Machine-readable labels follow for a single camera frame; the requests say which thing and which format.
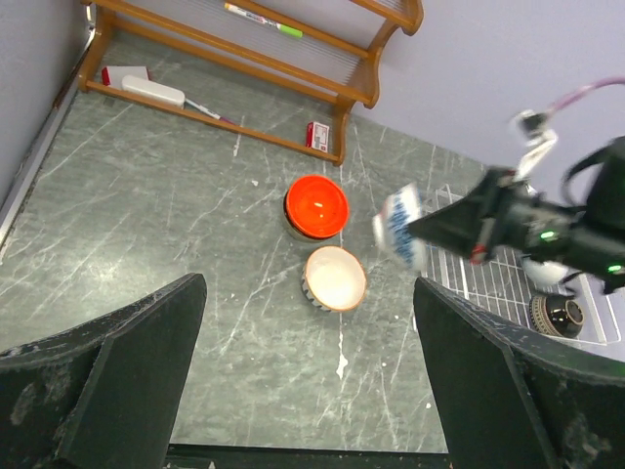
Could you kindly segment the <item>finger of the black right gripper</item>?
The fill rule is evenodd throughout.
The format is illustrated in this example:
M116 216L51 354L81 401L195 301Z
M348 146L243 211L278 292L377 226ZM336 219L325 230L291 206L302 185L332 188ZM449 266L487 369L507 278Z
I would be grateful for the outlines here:
M445 249L460 257L486 257L486 242L480 240L486 196L477 192L462 197L430 214L425 203L415 194L418 217L409 222L411 238Z

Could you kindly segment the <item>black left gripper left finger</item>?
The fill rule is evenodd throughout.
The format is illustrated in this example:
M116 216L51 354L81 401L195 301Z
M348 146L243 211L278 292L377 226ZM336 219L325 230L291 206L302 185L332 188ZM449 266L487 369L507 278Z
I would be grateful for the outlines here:
M162 467L206 296L188 274L2 352L2 467Z

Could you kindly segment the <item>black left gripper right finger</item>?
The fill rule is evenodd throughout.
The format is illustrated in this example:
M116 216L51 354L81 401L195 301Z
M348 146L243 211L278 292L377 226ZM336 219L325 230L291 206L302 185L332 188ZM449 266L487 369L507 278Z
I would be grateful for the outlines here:
M621 468L624 364L417 278L414 314L456 468Z

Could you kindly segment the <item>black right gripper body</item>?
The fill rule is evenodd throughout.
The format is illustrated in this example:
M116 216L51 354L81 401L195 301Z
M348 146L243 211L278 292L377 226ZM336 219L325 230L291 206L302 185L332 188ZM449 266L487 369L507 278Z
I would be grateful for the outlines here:
M528 195L506 168L489 169L471 190L479 231L475 254L512 247L537 262L553 261L588 274L620 272L620 231L569 206Z

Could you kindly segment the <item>blue patterned white bowl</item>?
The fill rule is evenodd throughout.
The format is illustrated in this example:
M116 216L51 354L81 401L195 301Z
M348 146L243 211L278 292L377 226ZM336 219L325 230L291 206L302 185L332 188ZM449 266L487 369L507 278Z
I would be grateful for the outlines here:
M421 217L421 200L416 185L410 183L388 196L372 219L377 248L414 272L425 271L428 261L426 244L408 229L410 223Z

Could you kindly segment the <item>brown bowl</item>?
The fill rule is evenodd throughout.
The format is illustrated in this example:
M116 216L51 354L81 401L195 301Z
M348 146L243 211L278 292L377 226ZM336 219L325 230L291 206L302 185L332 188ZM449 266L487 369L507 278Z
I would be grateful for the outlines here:
M584 325L585 314L573 299L556 293L534 295L529 304L529 319L541 334L574 339Z

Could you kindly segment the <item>blue striped white bowl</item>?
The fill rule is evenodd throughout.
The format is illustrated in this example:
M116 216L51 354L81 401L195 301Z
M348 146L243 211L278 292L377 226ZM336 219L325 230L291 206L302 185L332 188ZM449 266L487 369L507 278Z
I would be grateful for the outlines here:
M327 313L355 310L367 291L366 272L359 260L340 246L314 250L302 270L301 289L307 300Z

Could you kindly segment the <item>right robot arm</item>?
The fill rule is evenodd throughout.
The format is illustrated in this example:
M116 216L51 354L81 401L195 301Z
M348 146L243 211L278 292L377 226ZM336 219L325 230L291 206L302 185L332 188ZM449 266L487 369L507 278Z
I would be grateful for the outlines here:
M466 196L413 221L411 236L474 263L500 246L535 262L592 275L611 294L624 285L624 140L617 138L571 166L558 205L529 195L513 171L493 166Z

